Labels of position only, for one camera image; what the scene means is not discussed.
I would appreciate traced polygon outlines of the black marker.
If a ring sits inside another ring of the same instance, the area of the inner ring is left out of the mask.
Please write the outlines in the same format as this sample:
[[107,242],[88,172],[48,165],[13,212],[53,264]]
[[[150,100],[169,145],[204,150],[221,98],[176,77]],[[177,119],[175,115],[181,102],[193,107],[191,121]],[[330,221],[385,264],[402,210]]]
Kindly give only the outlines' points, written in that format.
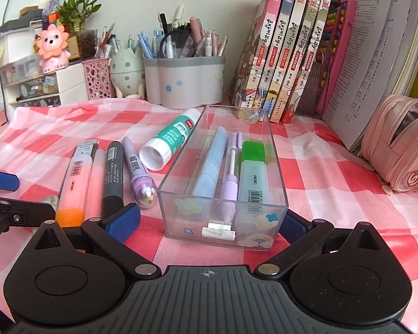
[[107,219],[124,207],[124,147],[119,141],[108,146],[102,199],[102,217]]

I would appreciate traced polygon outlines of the lilac cartoon correction pen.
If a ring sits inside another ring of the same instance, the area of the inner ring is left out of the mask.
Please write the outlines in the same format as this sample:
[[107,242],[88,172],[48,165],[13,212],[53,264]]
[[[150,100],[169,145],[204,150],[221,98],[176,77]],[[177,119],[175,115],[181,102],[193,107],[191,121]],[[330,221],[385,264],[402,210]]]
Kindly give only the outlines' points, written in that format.
[[124,157],[130,174],[130,189],[133,198],[142,209],[148,209],[157,203],[157,187],[152,176],[141,162],[129,137],[122,140]]

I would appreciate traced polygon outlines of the orange highlighter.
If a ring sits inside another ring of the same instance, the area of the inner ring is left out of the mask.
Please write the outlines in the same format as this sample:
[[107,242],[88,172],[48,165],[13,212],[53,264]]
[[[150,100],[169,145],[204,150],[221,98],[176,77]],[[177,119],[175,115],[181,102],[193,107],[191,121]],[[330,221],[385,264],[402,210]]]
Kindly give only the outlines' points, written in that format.
[[101,216],[106,153],[97,140],[83,141],[74,150],[59,196],[55,220],[61,227],[80,226]]

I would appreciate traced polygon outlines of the green highlighter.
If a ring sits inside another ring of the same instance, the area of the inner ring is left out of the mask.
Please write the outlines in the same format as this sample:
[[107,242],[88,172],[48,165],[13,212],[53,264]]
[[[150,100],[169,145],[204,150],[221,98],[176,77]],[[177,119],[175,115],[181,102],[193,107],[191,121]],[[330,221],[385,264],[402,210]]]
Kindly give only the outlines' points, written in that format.
[[262,142],[243,142],[238,200],[258,204],[269,203],[266,156]]

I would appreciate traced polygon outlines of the green white glue stick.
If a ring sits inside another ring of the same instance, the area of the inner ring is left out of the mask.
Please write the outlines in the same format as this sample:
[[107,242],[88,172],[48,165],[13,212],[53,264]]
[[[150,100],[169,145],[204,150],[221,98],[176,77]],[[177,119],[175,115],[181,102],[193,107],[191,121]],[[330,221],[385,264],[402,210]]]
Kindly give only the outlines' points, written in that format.
[[141,162],[149,170],[159,171],[189,138],[201,113],[194,108],[185,110],[140,149]]

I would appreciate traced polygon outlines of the lilac retractable pen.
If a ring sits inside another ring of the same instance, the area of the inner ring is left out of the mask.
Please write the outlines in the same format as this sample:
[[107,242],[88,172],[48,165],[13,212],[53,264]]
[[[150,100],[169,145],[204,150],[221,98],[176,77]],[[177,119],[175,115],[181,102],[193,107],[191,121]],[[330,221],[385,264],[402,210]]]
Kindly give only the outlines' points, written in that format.
[[242,133],[236,132],[229,136],[226,148],[225,169],[220,190],[221,219],[224,222],[232,222],[235,217],[239,191],[239,161],[242,151]]

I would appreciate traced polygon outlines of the clear plastic organizer tray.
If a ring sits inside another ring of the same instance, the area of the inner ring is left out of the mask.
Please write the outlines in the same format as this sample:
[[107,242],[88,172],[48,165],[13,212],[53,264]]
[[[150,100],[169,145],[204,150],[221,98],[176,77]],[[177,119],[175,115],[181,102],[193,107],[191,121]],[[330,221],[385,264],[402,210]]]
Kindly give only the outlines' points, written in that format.
[[288,211],[269,122],[209,105],[159,187],[168,237],[267,251]]

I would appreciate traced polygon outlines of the light blue pen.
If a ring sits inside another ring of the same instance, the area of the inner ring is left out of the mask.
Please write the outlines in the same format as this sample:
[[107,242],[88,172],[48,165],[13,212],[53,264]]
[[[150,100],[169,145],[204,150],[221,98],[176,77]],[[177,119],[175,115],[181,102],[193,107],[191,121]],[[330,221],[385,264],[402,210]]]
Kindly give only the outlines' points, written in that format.
[[223,161],[224,152],[228,140],[228,134],[224,127],[218,127],[210,149],[205,157],[201,170],[198,174],[192,195],[213,198],[217,180]]

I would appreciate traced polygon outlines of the clear storage box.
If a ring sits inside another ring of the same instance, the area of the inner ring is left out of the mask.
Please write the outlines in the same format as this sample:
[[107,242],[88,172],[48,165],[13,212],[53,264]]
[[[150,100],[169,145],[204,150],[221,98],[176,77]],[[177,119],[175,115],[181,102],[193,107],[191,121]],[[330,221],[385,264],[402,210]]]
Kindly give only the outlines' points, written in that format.
[[2,85],[16,84],[39,76],[41,74],[40,60],[41,57],[38,54],[32,54],[1,67]]

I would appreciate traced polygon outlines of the pink lion toy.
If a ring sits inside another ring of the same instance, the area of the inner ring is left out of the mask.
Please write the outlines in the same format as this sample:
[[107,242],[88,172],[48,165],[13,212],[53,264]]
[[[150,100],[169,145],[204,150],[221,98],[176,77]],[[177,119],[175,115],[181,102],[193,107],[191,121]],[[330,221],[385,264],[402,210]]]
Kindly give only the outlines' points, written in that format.
[[63,25],[50,24],[46,30],[42,30],[36,46],[40,56],[40,68],[43,74],[58,69],[64,69],[69,65],[68,51],[69,33],[66,33]]

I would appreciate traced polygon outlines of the egg shaped pen holder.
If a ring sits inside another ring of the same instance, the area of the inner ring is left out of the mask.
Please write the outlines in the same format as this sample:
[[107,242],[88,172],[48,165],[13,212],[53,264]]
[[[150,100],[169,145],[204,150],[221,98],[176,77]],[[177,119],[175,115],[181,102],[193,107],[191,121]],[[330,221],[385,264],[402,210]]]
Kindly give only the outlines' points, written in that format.
[[142,49],[120,49],[110,62],[110,76],[123,97],[145,99],[145,72]]

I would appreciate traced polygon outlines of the grey white flower pen holder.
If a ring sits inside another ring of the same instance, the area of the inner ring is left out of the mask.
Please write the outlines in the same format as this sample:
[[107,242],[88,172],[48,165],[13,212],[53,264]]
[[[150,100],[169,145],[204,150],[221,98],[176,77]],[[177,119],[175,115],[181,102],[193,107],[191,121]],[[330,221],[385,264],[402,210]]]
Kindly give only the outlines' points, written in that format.
[[143,63],[151,104],[187,109],[223,100],[225,57],[158,58]]

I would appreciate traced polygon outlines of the rubik's cube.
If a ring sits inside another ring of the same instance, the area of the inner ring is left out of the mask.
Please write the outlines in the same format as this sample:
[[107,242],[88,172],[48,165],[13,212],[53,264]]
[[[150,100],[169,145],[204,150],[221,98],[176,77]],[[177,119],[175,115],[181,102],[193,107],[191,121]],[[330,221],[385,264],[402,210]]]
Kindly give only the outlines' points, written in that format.
[[54,25],[54,26],[62,25],[62,21],[61,21],[61,17],[60,17],[60,12],[59,11],[54,12],[52,14],[49,14],[47,16],[47,20],[43,23],[43,28],[45,30],[47,30],[50,25]]

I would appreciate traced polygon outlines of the potted bamboo plant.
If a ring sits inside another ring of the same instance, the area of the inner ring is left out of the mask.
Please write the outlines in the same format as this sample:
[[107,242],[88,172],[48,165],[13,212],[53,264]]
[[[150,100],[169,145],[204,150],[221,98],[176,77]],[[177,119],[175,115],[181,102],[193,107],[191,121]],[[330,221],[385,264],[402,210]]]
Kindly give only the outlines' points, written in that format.
[[60,22],[70,34],[85,31],[85,21],[101,6],[98,0],[64,0],[59,6]]

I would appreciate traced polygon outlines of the magnifying glass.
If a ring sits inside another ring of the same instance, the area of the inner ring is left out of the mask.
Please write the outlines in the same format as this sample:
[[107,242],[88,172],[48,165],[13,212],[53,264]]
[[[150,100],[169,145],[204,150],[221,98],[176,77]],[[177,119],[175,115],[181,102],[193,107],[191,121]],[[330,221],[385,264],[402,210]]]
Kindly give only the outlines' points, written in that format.
[[191,33],[186,30],[172,30],[160,42],[158,56],[160,58],[194,57],[197,44]]

